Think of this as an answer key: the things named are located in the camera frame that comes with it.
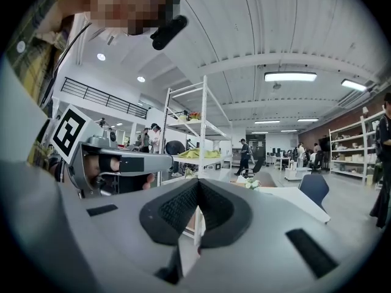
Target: brown wall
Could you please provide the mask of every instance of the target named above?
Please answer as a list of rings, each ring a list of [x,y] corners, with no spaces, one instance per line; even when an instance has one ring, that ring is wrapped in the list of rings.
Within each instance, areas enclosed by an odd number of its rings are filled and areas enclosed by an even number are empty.
[[[336,119],[329,121],[328,123],[320,127],[299,134],[299,141],[304,143],[304,148],[313,148],[313,144],[319,143],[319,139],[323,138],[324,136],[329,136],[329,129],[336,130],[338,128],[342,128],[344,126],[348,126],[359,121],[360,116],[362,115],[362,108],[364,106],[368,108],[369,116],[380,112],[382,110],[384,94],[385,92],[380,93],[376,97],[374,97],[369,103],[364,104],[363,106],[360,106],[354,110],[351,110],[350,112],[340,117],[337,117]],[[361,127],[358,127],[357,131],[355,131],[354,129],[350,130],[349,134],[353,136],[358,132],[361,132]]]

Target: person's hand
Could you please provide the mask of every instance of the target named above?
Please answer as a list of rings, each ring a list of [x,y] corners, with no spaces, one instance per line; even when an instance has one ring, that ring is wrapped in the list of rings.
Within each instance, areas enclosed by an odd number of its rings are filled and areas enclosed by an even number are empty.
[[[120,170],[120,162],[115,157],[112,157],[110,160],[110,168],[113,172]],[[84,156],[84,172],[86,173],[87,179],[89,181],[93,180],[96,176],[100,174],[99,168],[99,156],[98,155],[87,155]],[[144,190],[151,188],[151,183],[155,180],[155,176],[151,173],[147,177],[147,182],[142,185]]]

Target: blue chair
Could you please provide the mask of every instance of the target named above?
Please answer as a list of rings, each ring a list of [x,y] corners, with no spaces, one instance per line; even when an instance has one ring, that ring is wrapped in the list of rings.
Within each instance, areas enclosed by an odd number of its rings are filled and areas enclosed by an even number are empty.
[[[299,190],[308,196],[322,210],[324,210],[322,201],[329,193],[330,189],[322,175],[305,175],[300,183]]]

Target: yellow plaid shirt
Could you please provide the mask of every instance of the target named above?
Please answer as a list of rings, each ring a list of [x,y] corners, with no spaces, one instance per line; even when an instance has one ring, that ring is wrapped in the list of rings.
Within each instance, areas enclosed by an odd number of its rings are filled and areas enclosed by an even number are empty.
[[[21,19],[5,51],[23,87],[38,105],[52,78],[57,58],[67,46],[71,29],[71,21],[67,21],[68,24],[63,21],[59,32],[36,33],[56,1],[59,0],[36,0]],[[46,149],[35,142],[28,161],[47,167]]]

